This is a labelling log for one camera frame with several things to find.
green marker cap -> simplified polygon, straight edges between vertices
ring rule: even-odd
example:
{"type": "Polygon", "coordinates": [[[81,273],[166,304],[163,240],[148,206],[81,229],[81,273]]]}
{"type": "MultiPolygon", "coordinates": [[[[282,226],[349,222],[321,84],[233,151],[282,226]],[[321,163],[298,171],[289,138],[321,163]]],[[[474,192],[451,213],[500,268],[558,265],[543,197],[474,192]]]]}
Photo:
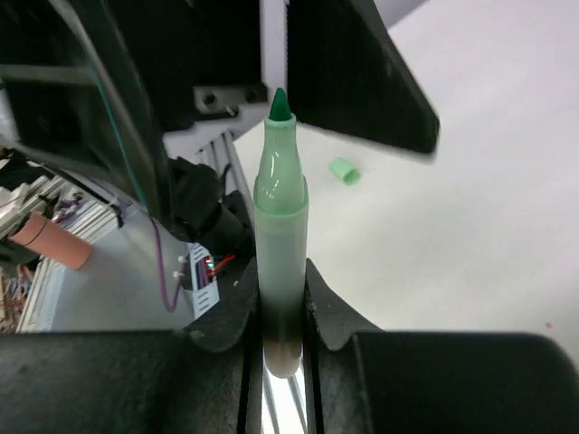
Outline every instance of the green marker cap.
{"type": "Polygon", "coordinates": [[[329,165],[329,170],[334,176],[346,185],[354,185],[360,180],[358,169],[345,158],[338,157],[329,165]]]}

white surface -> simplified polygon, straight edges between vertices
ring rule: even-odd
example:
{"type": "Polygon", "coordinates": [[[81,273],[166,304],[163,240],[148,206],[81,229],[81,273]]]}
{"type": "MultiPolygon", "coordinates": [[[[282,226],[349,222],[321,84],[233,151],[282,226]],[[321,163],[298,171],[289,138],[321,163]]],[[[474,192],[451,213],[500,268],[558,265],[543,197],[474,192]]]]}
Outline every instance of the white surface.
{"type": "MultiPolygon", "coordinates": [[[[431,0],[396,25],[441,117],[433,165],[299,130],[308,255],[370,320],[535,332],[579,360],[577,23],[571,0],[431,0]],[[358,185],[331,176],[335,156],[358,185]]],[[[262,141],[236,143],[250,184],[262,141]]]]}
{"type": "MultiPolygon", "coordinates": [[[[159,225],[169,300],[173,299],[177,258],[186,244],[159,225]]],[[[89,261],[67,269],[52,330],[154,330],[187,326],[191,308],[179,297],[176,311],[165,311],[159,295],[153,228],[142,212],[133,212],[120,230],[93,243],[89,261]]]]}
{"type": "Polygon", "coordinates": [[[16,139],[12,110],[8,106],[8,101],[3,90],[0,90],[0,135],[13,140],[16,139]]]}
{"type": "Polygon", "coordinates": [[[28,184],[21,184],[13,191],[0,187],[0,227],[4,226],[6,221],[14,218],[13,215],[24,203],[29,188],[30,185],[28,184]]]}
{"type": "Polygon", "coordinates": [[[194,319],[197,319],[219,303],[219,285],[217,278],[215,278],[209,285],[199,288],[198,276],[200,276],[200,271],[195,264],[201,259],[209,259],[214,263],[214,257],[210,255],[208,249],[197,242],[195,244],[188,244],[187,246],[189,249],[189,272],[192,284],[191,297],[193,299],[193,310],[195,312],[194,319]]]}
{"type": "MultiPolygon", "coordinates": [[[[273,402],[276,407],[278,423],[281,433],[301,434],[303,429],[299,422],[299,415],[296,406],[291,398],[291,391],[287,380],[274,377],[270,373],[264,373],[270,376],[271,391],[273,392],[273,402]]],[[[304,372],[302,368],[296,373],[298,379],[299,391],[305,401],[306,386],[304,383],[304,372]]],[[[274,434],[271,414],[267,407],[265,397],[261,397],[261,425],[264,434],[274,434]]]]}

green wire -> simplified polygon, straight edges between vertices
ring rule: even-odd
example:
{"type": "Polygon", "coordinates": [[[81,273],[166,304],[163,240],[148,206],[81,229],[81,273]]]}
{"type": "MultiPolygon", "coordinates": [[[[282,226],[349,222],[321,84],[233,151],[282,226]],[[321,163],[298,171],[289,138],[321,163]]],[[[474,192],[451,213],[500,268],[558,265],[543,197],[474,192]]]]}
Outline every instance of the green wire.
{"type": "Polygon", "coordinates": [[[100,97],[102,98],[102,102],[105,105],[105,109],[107,110],[107,114],[109,115],[110,125],[112,126],[112,129],[115,133],[117,141],[119,142],[120,153],[123,155],[123,161],[125,162],[125,167],[127,168],[128,177],[130,178],[130,181],[133,184],[133,188],[135,189],[135,193],[137,193],[137,198],[139,199],[139,201],[143,205],[145,205],[146,208],[148,208],[147,201],[145,199],[145,194],[141,190],[141,187],[137,181],[137,177],[135,176],[135,173],[133,172],[133,169],[130,167],[130,164],[128,162],[127,151],[125,150],[125,145],[123,144],[123,140],[120,136],[120,131],[119,131],[119,127],[117,126],[117,122],[115,121],[115,118],[112,115],[112,110],[110,109],[110,104],[109,104],[109,101],[107,100],[107,94],[105,93],[104,89],[102,88],[102,83],[100,83],[99,74],[97,73],[94,65],[91,64],[90,69],[92,71],[92,75],[94,76],[94,80],[97,83],[97,88],[99,88],[99,94],[100,94],[100,97]]]}

screw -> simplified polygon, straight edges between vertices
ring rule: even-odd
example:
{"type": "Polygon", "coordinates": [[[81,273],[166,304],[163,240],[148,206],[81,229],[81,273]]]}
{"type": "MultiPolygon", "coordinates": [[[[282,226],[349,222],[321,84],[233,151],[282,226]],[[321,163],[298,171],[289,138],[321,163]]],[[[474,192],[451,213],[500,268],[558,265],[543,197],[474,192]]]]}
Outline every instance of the screw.
{"type": "Polygon", "coordinates": [[[203,98],[203,103],[205,104],[206,107],[212,106],[215,103],[215,101],[217,101],[217,98],[213,93],[209,93],[205,95],[203,98]]]}
{"type": "Polygon", "coordinates": [[[245,100],[247,102],[253,102],[257,99],[257,92],[254,89],[249,89],[245,92],[245,100]]]}

black cable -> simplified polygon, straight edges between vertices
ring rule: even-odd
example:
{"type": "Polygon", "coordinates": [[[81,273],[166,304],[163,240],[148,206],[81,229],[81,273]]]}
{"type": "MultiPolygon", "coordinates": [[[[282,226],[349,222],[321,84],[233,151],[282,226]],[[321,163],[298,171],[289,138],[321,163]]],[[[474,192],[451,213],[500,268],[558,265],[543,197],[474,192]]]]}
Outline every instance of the black cable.
{"type": "Polygon", "coordinates": [[[33,242],[36,241],[36,239],[38,237],[40,237],[40,234],[44,232],[44,229],[46,228],[46,225],[48,224],[48,219],[44,219],[44,225],[42,226],[42,228],[38,231],[38,233],[36,235],[34,235],[34,237],[28,241],[26,244],[23,244],[22,247],[27,247],[30,246],[33,242]]]}
{"type": "Polygon", "coordinates": [[[66,172],[64,172],[61,169],[54,168],[54,167],[49,168],[49,167],[46,167],[45,165],[43,165],[42,168],[44,170],[46,170],[47,172],[49,172],[49,173],[52,172],[55,175],[58,175],[60,178],[65,179],[69,183],[76,185],[81,190],[84,190],[85,192],[90,194],[92,197],[94,197],[97,201],[102,202],[105,205],[109,206],[112,209],[112,211],[115,213],[115,215],[117,216],[117,225],[118,225],[119,229],[123,227],[123,225],[125,224],[125,222],[123,221],[123,213],[120,210],[120,207],[118,205],[115,205],[114,203],[109,203],[109,201],[107,201],[100,194],[98,194],[97,192],[92,190],[90,187],[83,184],[81,181],[74,178],[73,176],[70,176],[69,174],[67,174],[66,172]]]}
{"type": "Polygon", "coordinates": [[[221,188],[223,190],[223,197],[225,197],[225,195],[226,195],[227,174],[229,174],[230,170],[232,170],[232,164],[227,163],[227,165],[225,165],[225,168],[223,169],[223,173],[221,174],[221,177],[219,178],[219,182],[221,183],[221,188]]]}

